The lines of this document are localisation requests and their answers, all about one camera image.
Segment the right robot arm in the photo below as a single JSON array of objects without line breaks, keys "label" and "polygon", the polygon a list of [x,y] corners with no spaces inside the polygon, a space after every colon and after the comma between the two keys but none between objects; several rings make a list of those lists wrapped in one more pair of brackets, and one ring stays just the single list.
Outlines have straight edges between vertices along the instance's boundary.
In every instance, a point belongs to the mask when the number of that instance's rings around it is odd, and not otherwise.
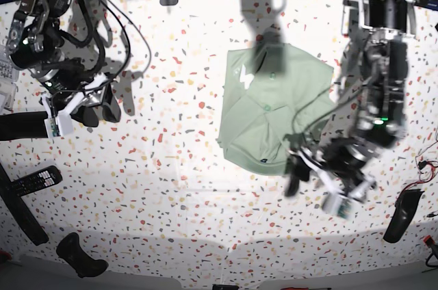
[{"label": "right robot arm", "polygon": [[42,111],[1,116],[1,140],[62,137],[73,122],[97,127],[94,108],[105,121],[120,121],[112,92],[114,76],[103,72],[105,47],[84,0],[76,0],[85,20],[82,40],[60,27],[73,0],[21,0],[12,18],[5,53],[13,67],[29,70],[46,90]]}]

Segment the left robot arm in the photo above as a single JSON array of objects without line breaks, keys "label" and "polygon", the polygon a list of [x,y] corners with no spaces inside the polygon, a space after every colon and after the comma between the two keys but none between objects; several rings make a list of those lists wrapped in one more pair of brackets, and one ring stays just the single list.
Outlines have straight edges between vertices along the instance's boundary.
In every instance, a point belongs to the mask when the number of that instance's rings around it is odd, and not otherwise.
[{"label": "left robot arm", "polygon": [[289,148],[291,170],[287,197],[315,174],[328,195],[325,212],[347,218],[356,202],[364,202],[376,180],[363,173],[367,163],[404,137],[404,89],[409,73],[407,38],[416,35],[415,0],[359,0],[359,28],[367,36],[359,49],[362,84],[355,94],[359,108],[346,137],[326,145],[310,138],[310,122],[302,142]]}]

